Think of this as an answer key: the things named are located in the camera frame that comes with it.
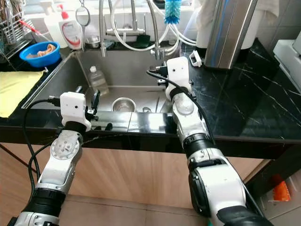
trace dish rack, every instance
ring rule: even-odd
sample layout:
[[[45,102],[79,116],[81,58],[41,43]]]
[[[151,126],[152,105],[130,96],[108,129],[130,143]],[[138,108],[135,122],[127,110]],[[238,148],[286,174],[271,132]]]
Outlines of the dish rack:
[[[0,8],[0,13],[5,13],[5,9]],[[31,30],[23,26],[20,20],[34,28],[30,19],[23,19],[22,12],[7,20],[0,20],[0,63],[10,63],[9,59],[33,40],[33,36],[27,35]]]

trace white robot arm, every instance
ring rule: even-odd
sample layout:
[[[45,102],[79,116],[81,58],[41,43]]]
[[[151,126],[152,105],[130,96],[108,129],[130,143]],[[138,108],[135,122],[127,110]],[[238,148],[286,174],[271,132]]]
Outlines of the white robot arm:
[[[187,156],[189,186],[194,210],[211,219],[214,226],[272,226],[263,216],[246,208],[245,187],[239,175],[215,146],[211,132],[197,102],[189,96],[188,61],[185,57],[167,61],[163,80],[174,83],[166,88],[173,103],[177,135]],[[91,129],[85,96],[63,93],[60,97],[64,130],[50,147],[50,158],[32,198],[15,222],[9,226],[58,226],[61,206],[70,189],[75,166],[81,157],[82,135]]]
[[[166,66],[168,79],[162,76],[161,79],[177,84],[168,84],[166,97],[172,101],[177,135],[187,156],[194,210],[210,218],[214,226],[272,226],[266,218],[246,208],[246,187],[214,145],[204,115],[196,102],[188,97],[191,86],[187,58],[170,59]],[[166,72],[166,69],[156,67],[155,71],[148,71],[148,74],[157,77],[154,72]]]

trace cabinet door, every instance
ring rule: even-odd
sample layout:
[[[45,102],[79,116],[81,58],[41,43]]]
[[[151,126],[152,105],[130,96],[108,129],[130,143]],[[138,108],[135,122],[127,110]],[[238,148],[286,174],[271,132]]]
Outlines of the cabinet door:
[[[26,145],[4,144],[28,162]],[[49,149],[38,155],[41,170]],[[246,178],[261,159],[230,158]],[[184,154],[83,148],[70,194],[192,208]]]
[[[7,225],[26,206],[30,196],[27,168],[0,149],[0,225]]]

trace black cable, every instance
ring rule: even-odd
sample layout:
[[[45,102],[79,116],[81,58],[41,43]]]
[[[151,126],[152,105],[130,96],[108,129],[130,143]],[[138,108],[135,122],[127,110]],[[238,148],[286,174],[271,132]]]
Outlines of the black cable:
[[[244,186],[244,189],[245,189],[245,192],[246,194],[249,196],[249,199],[251,200],[251,202],[253,203],[256,211],[259,213],[259,215],[261,215],[263,218],[265,218],[262,210],[259,208],[259,206],[257,205],[256,201],[254,200],[254,198],[252,197],[251,193],[249,192],[249,190],[247,189],[246,185],[244,184],[243,182],[243,186]]]
[[[28,161],[28,175],[29,175],[29,179],[30,179],[30,184],[31,184],[31,187],[32,187],[32,190],[31,190],[31,194],[30,194],[30,198],[29,200],[32,199],[32,196],[33,196],[33,192],[34,192],[34,188],[35,188],[35,184],[34,184],[34,179],[33,179],[33,175],[32,175],[32,161],[34,161],[36,158],[36,155],[38,153],[40,153],[41,151],[43,151],[45,148],[47,148],[48,146],[50,146],[52,144],[52,142],[49,142],[48,144],[44,145],[43,147],[41,147],[39,150],[37,150],[35,153],[33,153],[33,155],[31,156],[31,158],[29,159]]]
[[[29,151],[30,151],[30,153],[31,153],[32,156],[34,155],[34,151],[33,151],[32,145],[31,145],[31,143],[30,143],[30,141],[29,141],[29,138],[28,138],[28,136],[27,136],[27,133],[26,133],[26,119],[27,119],[27,114],[28,114],[29,110],[30,110],[34,105],[36,105],[36,104],[38,104],[38,103],[43,103],[43,102],[49,102],[49,100],[48,100],[48,99],[44,99],[44,100],[37,100],[37,101],[32,102],[32,103],[27,107],[27,109],[26,109],[26,111],[25,111],[25,114],[24,114],[24,117],[23,117],[22,131],[23,131],[23,135],[24,135],[25,141],[26,141],[26,143],[27,143],[27,146],[28,146]],[[40,177],[40,168],[39,168],[39,164],[38,164],[37,158],[34,158],[33,161],[34,161],[34,166],[35,166],[36,171],[37,171],[37,178],[39,179],[39,177]]]
[[[24,166],[28,167],[28,164],[26,162],[24,162],[22,159],[20,159],[18,156],[16,156],[12,151],[10,151],[8,148],[6,148],[5,146],[3,146],[2,144],[0,144],[0,149],[2,149],[7,154],[9,154],[13,158],[15,158],[17,161],[19,161],[20,163],[22,163]]]
[[[207,119],[207,116],[206,116],[206,113],[204,112],[204,110],[202,109],[202,107],[198,104],[197,101],[195,101],[193,99],[193,97],[190,95],[190,93],[184,89],[183,87],[179,86],[178,84],[176,84],[175,82],[161,76],[161,75],[158,75],[156,73],[153,73],[151,72],[150,70],[147,70],[146,73],[154,78],[157,78],[157,79],[162,79],[164,81],[167,81],[168,83],[174,85],[175,87],[177,87],[180,91],[182,91],[184,94],[186,94],[186,96],[198,107],[198,112],[200,114],[200,117],[203,116],[204,120],[205,120],[205,123],[207,125],[207,128],[208,128],[208,133],[209,133],[209,136],[211,138],[211,141],[212,143],[215,145],[215,140],[214,140],[214,136],[213,136],[213,132],[210,128],[210,125],[209,125],[209,122],[208,122],[208,119]]]

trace metal bowl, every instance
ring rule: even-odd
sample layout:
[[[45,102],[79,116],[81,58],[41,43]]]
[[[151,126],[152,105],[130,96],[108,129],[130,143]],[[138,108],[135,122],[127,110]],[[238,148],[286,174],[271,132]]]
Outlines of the metal bowl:
[[[127,97],[120,97],[114,100],[112,104],[112,111],[114,112],[135,112],[136,104],[135,102]]]
[[[91,36],[86,38],[86,46],[89,48],[100,48],[99,36]]]

